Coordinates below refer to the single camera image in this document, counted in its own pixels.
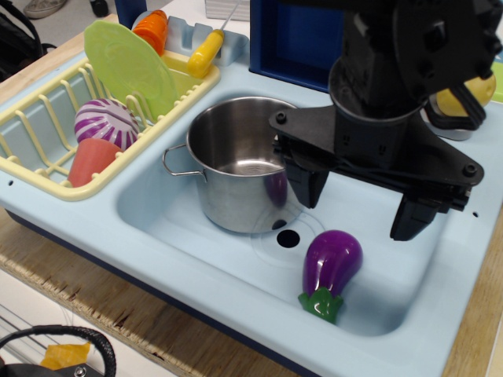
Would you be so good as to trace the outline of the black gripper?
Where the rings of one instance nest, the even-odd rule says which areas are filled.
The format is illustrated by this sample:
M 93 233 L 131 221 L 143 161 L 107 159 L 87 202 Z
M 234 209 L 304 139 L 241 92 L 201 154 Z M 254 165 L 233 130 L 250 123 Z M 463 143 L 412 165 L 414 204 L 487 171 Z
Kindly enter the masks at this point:
M 315 208 L 330 172 L 402 194 L 390 238 L 410 241 L 437 213 L 462 210 L 483 179 L 474 159 L 435 135 L 418 112 L 364 119 L 335 105 L 293 108 L 270 117 L 275 151 L 297 200 Z

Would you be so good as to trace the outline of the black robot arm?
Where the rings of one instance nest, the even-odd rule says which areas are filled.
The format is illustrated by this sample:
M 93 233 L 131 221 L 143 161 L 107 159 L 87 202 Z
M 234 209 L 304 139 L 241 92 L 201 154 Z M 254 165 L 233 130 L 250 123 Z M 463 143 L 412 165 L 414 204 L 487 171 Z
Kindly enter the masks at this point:
M 329 73 L 332 104 L 270 117 L 298 201 L 317 205 L 330 172 L 402 194 L 390 236 L 407 241 L 438 213 L 463 210 L 484 175 L 435 131 L 486 118 L 468 89 L 501 52 L 499 1 L 331 1 L 343 48 Z

